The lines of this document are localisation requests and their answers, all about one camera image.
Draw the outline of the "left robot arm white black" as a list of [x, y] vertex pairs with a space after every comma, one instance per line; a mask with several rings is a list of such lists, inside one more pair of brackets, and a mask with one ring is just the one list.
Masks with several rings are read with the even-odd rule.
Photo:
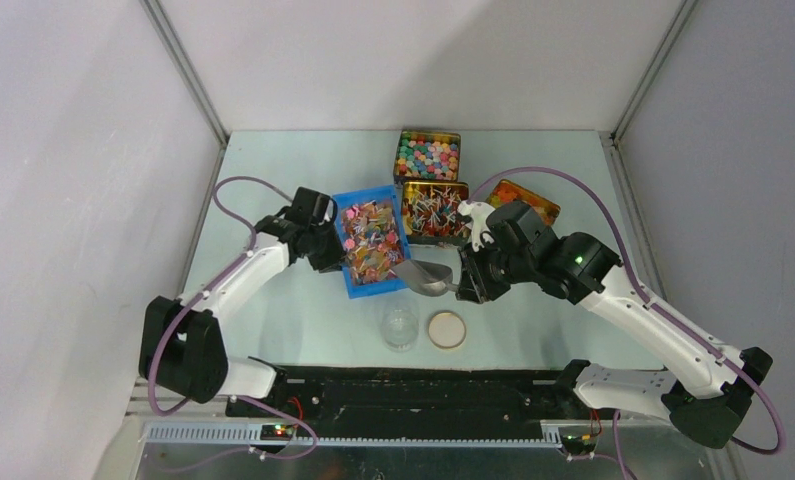
[[138, 370], [153, 406], [158, 404], [155, 390], [162, 387], [200, 404], [219, 395], [246, 396], [265, 416], [285, 411], [289, 390], [276, 381], [279, 369], [229, 353], [224, 328], [259, 289], [296, 261], [307, 260], [317, 272], [339, 270], [345, 253], [337, 217], [332, 197], [300, 187], [290, 205], [248, 226], [242, 252], [204, 286], [149, 303]]

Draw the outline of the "blue plastic candy bin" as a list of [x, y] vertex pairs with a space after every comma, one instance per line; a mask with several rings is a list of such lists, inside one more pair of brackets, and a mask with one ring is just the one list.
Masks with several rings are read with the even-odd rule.
[[392, 268], [411, 258], [394, 186], [385, 185], [333, 196], [336, 228], [345, 251], [343, 275], [351, 299], [402, 290]]

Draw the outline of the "metal scoop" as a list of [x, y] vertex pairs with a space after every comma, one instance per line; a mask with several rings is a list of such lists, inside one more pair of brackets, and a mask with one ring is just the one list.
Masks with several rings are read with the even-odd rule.
[[458, 289], [452, 268], [444, 264], [407, 259], [391, 271], [410, 290], [423, 296], [439, 297]]

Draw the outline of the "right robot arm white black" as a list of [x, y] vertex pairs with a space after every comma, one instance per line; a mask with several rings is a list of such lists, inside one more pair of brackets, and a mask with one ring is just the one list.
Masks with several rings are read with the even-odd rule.
[[772, 358], [710, 336], [662, 298], [630, 279], [621, 256], [596, 237], [558, 237], [528, 204], [495, 208], [462, 202], [470, 239], [460, 248], [456, 296], [482, 304], [516, 284], [578, 305], [618, 327], [662, 362], [660, 370], [619, 370], [573, 360], [557, 380], [558, 411], [579, 418], [590, 409], [626, 410], [669, 422], [699, 445], [733, 441]]

